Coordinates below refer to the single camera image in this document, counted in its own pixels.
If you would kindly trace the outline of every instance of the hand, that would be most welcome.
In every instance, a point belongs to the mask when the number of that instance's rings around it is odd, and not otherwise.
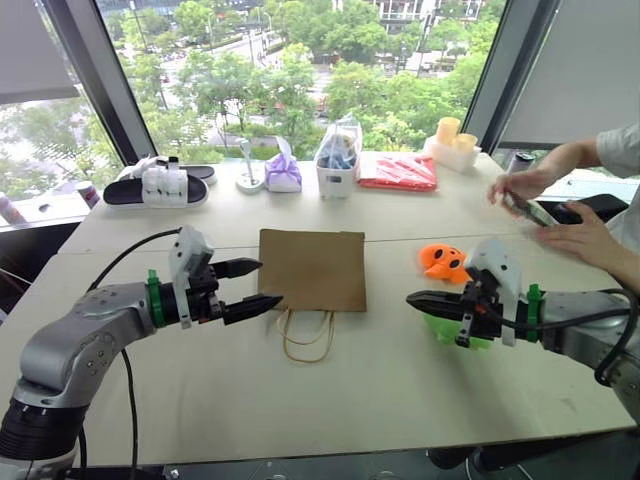
[[[615,273],[630,252],[613,238],[590,207],[580,202],[566,205],[580,215],[582,223],[540,228],[538,239],[554,248],[573,253],[609,273]]]
[[[513,175],[501,175],[496,183],[491,185],[487,192],[487,198],[495,205],[499,201],[499,196],[510,191],[522,197],[524,200],[536,198],[547,187],[554,184],[556,178],[548,171],[539,168],[528,172],[518,172]]]

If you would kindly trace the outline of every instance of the red package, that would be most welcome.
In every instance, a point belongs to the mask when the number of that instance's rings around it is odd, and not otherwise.
[[[433,160],[424,153],[362,152],[358,184],[363,187],[430,192],[436,189]]]

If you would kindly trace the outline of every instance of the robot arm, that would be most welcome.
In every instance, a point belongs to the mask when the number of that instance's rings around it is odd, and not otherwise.
[[[609,291],[541,292],[537,285],[524,294],[518,264],[495,238],[469,254],[465,269],[473,280],[462,294],[427,290],[409,295],[407,302],[420,311],[460,321],[459,346],[468,347],[470,337],[502,338],[509,346],[522,339],[593,368],[604,377],[600,383],[611,386],[640,422],[640,333],[635,324],[627,329],[629,309],[637,310],[635,302],[630,306]],[[562,323],[583,317],[589,320]],[[624,349],[600,372],[621,337],[628,337]]]
[[[184,227],[170,253],[173,283],[150,271],[148,282],[88,292],[25,346],[18,380],[0,428],[0,478],[59,479],[71,468],[84,416],[114,358],[159,328],[222,318],[226,325],[275,307],[282,297],[255,295],[226,305],[218,280],[261,266],[251,259],[209,265],[213,249]]]

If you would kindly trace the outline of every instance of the table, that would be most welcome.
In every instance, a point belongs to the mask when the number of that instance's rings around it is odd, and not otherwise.
[[[285,358],[275,313],[229,327],[215,322],[183,331],[174,325],[133,344],[140,463],[487,444],[634,426],[587,367],[523,341],[516,348],[494,342],[487,351],[441,345],[404,302],[416,290],[444,289],[417,268],[425,243],[446,241],[468,250],[483,238],[366,243],[368,312],[336,315],[333,349],[321,364]],[[522,265],[524,285],[579,290],[613,284],[523,235],[502,239]],[[257,254],[257,248],[228,248],[214,258]],[[23,344],[64,315],[113,257],[60,254],[45,267],[0,330],[3,398],[11,395]],[[167,253],[133,253],[106,283],[143,281],[148,268],[167,281]],[[220,298],[238,300],[256,285],[255,274],[225,280]],[[319,317],[297,315],[294,334],[311,336]],[[104,379],[86,430],[91,465],[128,464],[131,428],[120,360]]]
[[[348,200],[323,200],[311,162],[301,162],[301,194],[247,196],[238,191],[239,164],[216,165],[218,183],[206,204],[181,210],[113,210],[100,202],[76,229],[60,253],[121,252],[152,233],[190,224],[207,233],[217,248],[258,246],[260,228],[365,232],[367,240],[406,240],[522,231],[501,208],[485,201],[502,169],[480,155],[467,175],[437,167],[436,192],[418,194],[359,188]],[[166,250],[157,240],[143,250]]]

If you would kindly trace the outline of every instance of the orange pumpkin toy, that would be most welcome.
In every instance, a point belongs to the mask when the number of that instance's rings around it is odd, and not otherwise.
[[[429,278],[449,280],[451,283],[465,283],[471,280],[464,269],[467,256],[460,250],[444,243],[427,245],[420,250],[420,264]]]

